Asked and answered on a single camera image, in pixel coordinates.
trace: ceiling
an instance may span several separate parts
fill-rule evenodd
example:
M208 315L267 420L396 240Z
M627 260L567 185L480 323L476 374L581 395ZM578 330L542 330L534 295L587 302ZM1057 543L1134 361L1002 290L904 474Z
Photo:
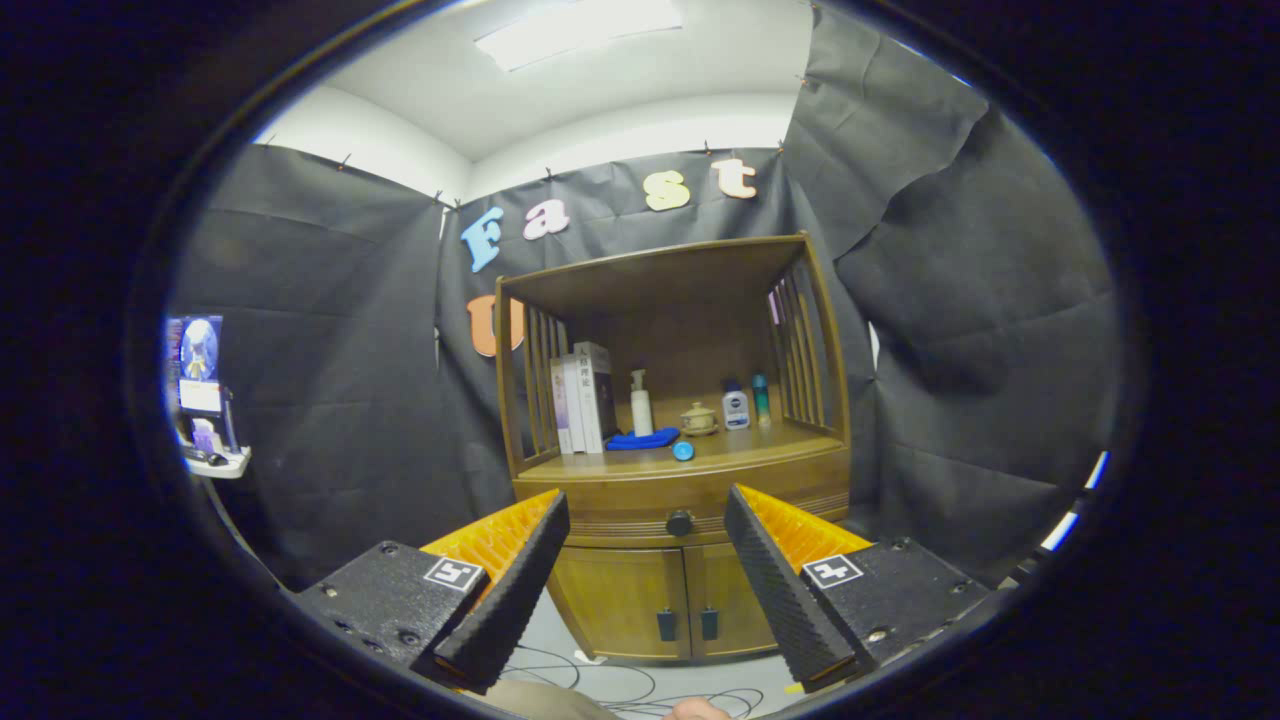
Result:
M417 124L468 160L632 105L796 92L812 10L800 0L673 0L684 27L611 40L504 72L474 40L564 0L457 4L398 33L325 85Z

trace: cabinet knob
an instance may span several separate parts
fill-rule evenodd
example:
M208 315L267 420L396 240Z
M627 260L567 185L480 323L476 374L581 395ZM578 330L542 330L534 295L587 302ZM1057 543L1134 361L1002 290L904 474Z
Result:
M694 516L687 510L672 510L667 515L667 532L677 538L685 537L694 530Z

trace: pump bottle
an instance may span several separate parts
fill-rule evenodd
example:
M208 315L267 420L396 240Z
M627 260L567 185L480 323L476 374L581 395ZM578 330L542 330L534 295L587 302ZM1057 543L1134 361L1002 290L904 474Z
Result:
M649 391L644 389L644 370L631 370L631 424L636 437L653 434L653 413L649 409Z

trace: ceiling light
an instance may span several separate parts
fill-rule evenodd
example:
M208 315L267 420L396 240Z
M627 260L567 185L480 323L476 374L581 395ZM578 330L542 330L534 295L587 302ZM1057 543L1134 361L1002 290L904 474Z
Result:
M678 27L672 0L579 0L492 32L476 47L511 72L614 37Z

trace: black curtain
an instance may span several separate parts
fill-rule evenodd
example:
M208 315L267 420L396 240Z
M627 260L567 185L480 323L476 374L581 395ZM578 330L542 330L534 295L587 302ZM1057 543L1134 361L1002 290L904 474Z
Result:
M1108 447L1119 309L1048 158L961 81L814 10L787 133L801 224L881 341L855 518L998 583Z
M192 232L172 311L225 318L223 382L253 448L219 487L291 587L474 518L434 359L440 224L412 190L255 145Z

